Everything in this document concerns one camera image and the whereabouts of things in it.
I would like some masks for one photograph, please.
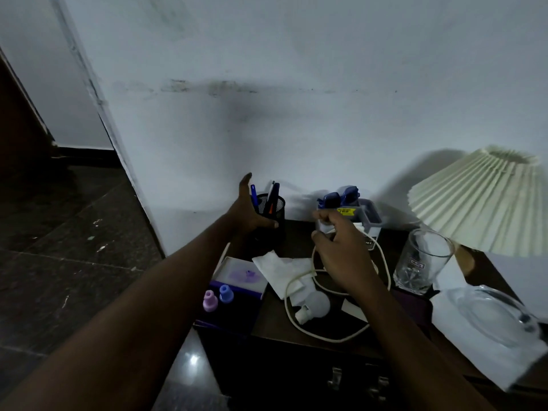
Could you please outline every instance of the lampshade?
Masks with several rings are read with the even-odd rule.
[[[545,179],[535,156],[489,146],[413,186],[409,206],[428,227],[467,247],[548,254]]]

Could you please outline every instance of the white cord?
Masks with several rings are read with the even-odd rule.
[[[335,232],[335,229],[329,231],[327,234],[329,233],[333,233]],[[379,248],[379,251],[380,251],[380,255],[382,257],[382,262],[384,263],[384,268],[386,270],[386,276],[388,278],[388,286],[387,286],[387,289],[390,290],[390,286],[392,284],[392,280],[390,278],[390,273],[388,271],[388,265],[386,264],[386,258],[384,258],[384,253],[382,252],[382,248],[380,247],[379,243],[376,241],[375,238],[371,237],[368,233],[366,232],[362,232],[360,231],[364,236],[368,237],[369,239],[371,239],[374,244],[376,244],[376,246]],[[314,246],[314,249],[312,250],[312,263],[314,263],[314,255],[316,254],[316,247]],[[375,267],[375,270],[377,272],[377,274],[379,273],[379,269],[377,268],[377,266],[375,265],[375,263],[373,263],[373,266]],[[315,271],[325,271],[325,269],[316,269]],[[350,336],[347,336],[346,338],[342,338],[342,339],[329,339],[329,338],[324,338],[323,336],[318,336],[317,334],[314,334],[314,333],[311,333],[309,331],[306,331],[305,329],[303,329],[301,326],[299,326],[298,324],[295,323],[295,320],[293,320],[292,316],[291,316],[291,313],[289,311],[289,307],[287,306],[287,291],[289,290],[289,286],[291,285],[291,283],[293,283],[294,281],[297,281],[299,278],[301,277],[304,277],[304,276],[307,276],[308,274],[310,274],[310,271],[308,272],[305,272],[303,274],[301,274],[300,276],[298,277],[295,277],[293,278],[291,281],[289,281],[289,283],[287,283],[287,286],[285,287],[285,297],[283,298],[283,302],[285,304],[285,312],[287,313],[287,317],[289,318],[289,321],[293,324],[293,326],[295,326],[298,330],[302,331],[303,333],[307,334],[308,336],[312,336],[313,338],[317,338],[317,339],[320,339],[320,340],[323,340],[325,342],[330,342],[330,343],[343,343],[343,342],[346,342],[347,340],[350,340],[352,338],[355,338],[356,336],[358,336],[360,333],[362,333],[363,331],[366,331],[368,328],[369,328],[369,324],[365,325],[365,327],[361,328],[359,331],[356,331],[355,333],[351,334]],[[321,286],[318,284],[318,282],[316,281],[316,278],[315,277],[312,277],[313,280],[314,280],[314,283],[316,283],[320,288],[322,288],[323,290],[329,292],[329,293],[332,293],[332,294],[336,294],[336,295],[342,295],[342,296],[346,296],[348,294],[346,293],[338,293],[337,291],[332,291],[332,290],[327,290],[325,287]]]

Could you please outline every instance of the hand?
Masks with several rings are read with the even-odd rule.
[[[330,241],[325,234],[313,231],[312,240],[322,258],[325,270],[350,295],[367,285],[371,274],[375,275],[366,242],[360,231],[336,210],[317,210],[316,219],[328,221],[335,227],[336,235]]]
[[[227,215],[235,221],[238,232],[249,233],[258,227],[277,228],[278,222],[268,219],[255,212],[249,195],[249,180],[251,173],[247,173],[239,184],[239,193],[236,201],[230,206]]]

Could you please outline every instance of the tile grout line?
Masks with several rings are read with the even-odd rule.
[[[65,222],[63,222],[61,225],[53,228],[51,231],[49,231],[47,234],[45,234],[42,238],[40,238],[39,240],[37,240],[36,242],[33,242],[32,244],[30,244],[27,248],[25,248],[23,251],[21,251],[22,254],[31,254],[31,253],[28,253],[27,251],[29,249],[31,249],[32,247],[34,247],[38,242],[40,242],[41,240],[43,240],[44,238],[47,238],[48,236],[50,236],[52,233],[54,233],[55,231],[57,231],[59,228],[61,228],[62,226],[65,226],[65,224],[68,222],[68,221],[71,221],[74,217],[78,216],[80,213],[84,212],[87,208],[91,207],[94,203],[98,202],[99,200],[103,199],[106,195],[108,195],[108,193],[112,192],[114,189],[116,189],[117,187],[119,187],[122,183],[124,183],[124,180],[121,180],[120,183],[118,183],[116,186],[113,186],[108,192],[106,192],[104,195],[98,197],[96,200],[93,200],[93,202],[89,203],[88,205],[86,205],[85,207],[83,207],[82,209],[80,209],[80,211],[78,211],[77,213],[75,213],[74,215],[72,215],[70,218],[68,218]]]
[[[31,356],[39,356],[41,358],[47,358],[49,355],[45,354],[45,353],[38,353],[38,352],[33,352],[31,350],[26,350],[26,349],[20,349],[18,347],[15,347],[15,346],[4,346],[4,345],[0,345],[0,348],[1,349],[5,349],[5,350],[9,350],[9,351],[12,351],[12,352],[18,352],[18,353],[26,353],[26,354],[29,354]]]
[[[61,257],[58,257],[58,256],[52,256],[52,255],[33,254],[33,253],[29,253],[29,252],[12,251],[10,249],[6,249],[5,251],[11,252],[11,253],[16,253],[18,255],[43,256],[44,258],[50,258],[52,260],[57,260],[57,261],[80,262],[82,264],[99,265],[99,266],[102,266],[102,267],[119,268],[119,269],[128,269],[130,271],[144,271],[144,269],[139,269],[139,268],[135,268],[135,267],[133,267],[134,268],[133,269],[133,268],[129,268],[129,267],[120,267],[120,266],[117,266],[117,265],[103,264],[103,263],[100,263],[100,262],[80,261],[80,260],[73,260],[71,258],[61,258]]]

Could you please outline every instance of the dark tiled floor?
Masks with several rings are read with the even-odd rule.
[[[122,169],[11,179],[0,214],[1,400],[161,255]],[[194,331],[154,409],[227,409]]]

